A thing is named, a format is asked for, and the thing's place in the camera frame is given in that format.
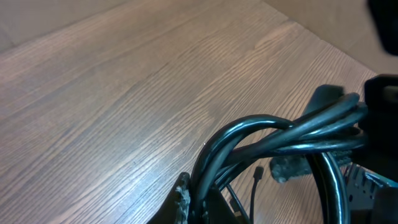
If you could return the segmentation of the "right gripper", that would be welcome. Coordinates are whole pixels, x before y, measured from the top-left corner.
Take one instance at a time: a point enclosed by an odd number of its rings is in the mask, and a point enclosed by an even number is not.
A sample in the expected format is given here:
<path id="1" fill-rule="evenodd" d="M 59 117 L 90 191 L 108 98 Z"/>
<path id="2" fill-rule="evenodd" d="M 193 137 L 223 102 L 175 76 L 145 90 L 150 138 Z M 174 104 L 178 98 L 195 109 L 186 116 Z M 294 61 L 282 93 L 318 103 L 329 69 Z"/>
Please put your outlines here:
<path id="1" fill-rule="evenodd" d="M 330 117 L 344 88 L 321 85 L 303 113 Z M 397 223 L 397 75 L 378 75 L 364 84 L 368 115 L 359 128 L 368 135 L 364 151 L 354 153 L 345 171 L 351 223 Z"/>

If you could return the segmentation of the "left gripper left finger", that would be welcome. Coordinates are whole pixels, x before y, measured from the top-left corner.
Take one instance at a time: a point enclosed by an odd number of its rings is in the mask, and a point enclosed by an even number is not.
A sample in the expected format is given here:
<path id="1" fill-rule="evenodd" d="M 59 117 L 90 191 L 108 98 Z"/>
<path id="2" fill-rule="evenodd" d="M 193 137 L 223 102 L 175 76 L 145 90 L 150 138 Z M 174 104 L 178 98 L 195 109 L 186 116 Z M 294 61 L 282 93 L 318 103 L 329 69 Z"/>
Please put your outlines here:
<path id="1" fill-rule="evenodd" d="M 182 172 L 148 224 L 187 224 L 190 208 L 190 174 Z"/>

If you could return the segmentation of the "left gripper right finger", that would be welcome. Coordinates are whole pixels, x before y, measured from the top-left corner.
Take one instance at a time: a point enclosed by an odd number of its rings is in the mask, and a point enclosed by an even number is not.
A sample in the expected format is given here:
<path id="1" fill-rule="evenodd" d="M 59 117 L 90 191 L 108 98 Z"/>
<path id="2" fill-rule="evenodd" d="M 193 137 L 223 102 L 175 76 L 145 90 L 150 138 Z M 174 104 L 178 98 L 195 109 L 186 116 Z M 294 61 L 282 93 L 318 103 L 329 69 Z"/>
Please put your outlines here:
<path id="1" fill-rule="evenodd" d="M 352 151 L 332 151 L 330 154 L 339 167 L 351 162 Z M 312 174 L 310 164 L 304 155 L 273 157 L 269 163 L 272 178 L 278 183 Z"/>

